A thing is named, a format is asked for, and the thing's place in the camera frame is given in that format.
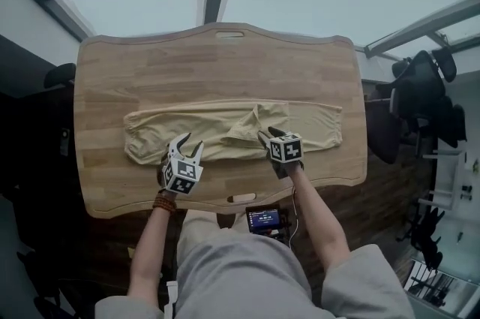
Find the dark wall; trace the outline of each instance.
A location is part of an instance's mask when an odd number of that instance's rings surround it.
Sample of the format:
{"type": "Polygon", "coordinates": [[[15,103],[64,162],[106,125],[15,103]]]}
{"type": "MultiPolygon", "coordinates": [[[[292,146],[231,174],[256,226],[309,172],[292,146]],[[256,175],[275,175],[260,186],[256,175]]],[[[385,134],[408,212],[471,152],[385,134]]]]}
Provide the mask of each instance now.
{"type": "Polygon", "coordinates": [[[0,92],[22,98],[44,91],[45,74],[55,65],[0,35],[0,92]]]}

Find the person's right hand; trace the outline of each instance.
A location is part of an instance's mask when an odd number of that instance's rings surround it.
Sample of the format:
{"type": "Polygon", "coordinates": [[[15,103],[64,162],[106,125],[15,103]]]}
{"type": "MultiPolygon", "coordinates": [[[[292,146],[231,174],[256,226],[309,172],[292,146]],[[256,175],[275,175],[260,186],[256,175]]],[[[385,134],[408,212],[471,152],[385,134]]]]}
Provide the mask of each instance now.
{"type": "MultiPolygon", "coordinates": [[[[286,132],[279,130],[278,128],[275,128],[275,127],[268,127],[268,132],[273,137],[280,137],[287,134],[286,132]]],[[[275,171],[277,178],[283,179],[283,178],[286,178],[287,176],[292,177],[292,175],[296,171],[303,170],[303,163],[301,161],[291,161],[290,163],[280,163],[278,161],[272,160],[272,156],[270,153],[270,145],[269,145],[270,137],[262,131],[258,131],[257,136],[263,148],[267,151],[266,159],[270,162],[271,166],[273,167],[273,171],[275,171]]]]}

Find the forearm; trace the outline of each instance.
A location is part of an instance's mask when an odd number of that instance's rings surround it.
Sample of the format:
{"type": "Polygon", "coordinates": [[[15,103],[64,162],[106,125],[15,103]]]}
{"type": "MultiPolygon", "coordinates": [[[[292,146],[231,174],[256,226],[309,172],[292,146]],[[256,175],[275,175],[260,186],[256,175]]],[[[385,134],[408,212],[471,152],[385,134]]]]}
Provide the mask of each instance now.
{"type": "Polygon", "coordinates": [[[154,208],[135,248],[130,267],[128,295],[158,305],[157,291],[164,259],[170,213],[154,208]]]}
{"type": "Polygon", "coordinates": [[[327,270],[350,255],[344,229],[300,166],[289,171],[316,255],[327,270]]]}

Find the black and white marker cube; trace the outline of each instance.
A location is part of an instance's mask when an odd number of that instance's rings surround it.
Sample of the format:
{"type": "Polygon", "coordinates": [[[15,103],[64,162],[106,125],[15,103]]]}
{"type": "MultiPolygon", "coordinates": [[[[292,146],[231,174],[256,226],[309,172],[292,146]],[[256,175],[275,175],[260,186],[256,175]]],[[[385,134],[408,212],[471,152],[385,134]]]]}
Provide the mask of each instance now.
{"type": "Polygon", "coordinates": [[[280,163],[290,163],[303,159],[302,137],[289,132],[270,139],[270,157],[280,163]]]}
{"type": "Polygon", "coordinates": [[[171,158],[163,167],[165,189],[177,194],[189,194],[200,181],[202,171],[201,166],[171,158]]]}

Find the shirt sleeve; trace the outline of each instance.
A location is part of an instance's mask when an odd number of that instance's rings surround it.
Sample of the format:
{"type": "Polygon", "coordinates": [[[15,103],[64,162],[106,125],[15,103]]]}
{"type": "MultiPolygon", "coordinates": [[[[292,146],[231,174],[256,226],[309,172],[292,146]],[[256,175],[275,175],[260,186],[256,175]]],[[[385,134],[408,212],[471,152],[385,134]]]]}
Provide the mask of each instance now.
{"type": "Polygon", "coordinates": [[[395,272],[377,245],[366,245],[327,272],[322,306],[347,319],[415,319],[395,272]]]}
{"type": "Polygon", "coordinates": [[[96,319],[164,319],[163,312],[154,305],[131,296],[110,296],[95,305],[96,319]]]}

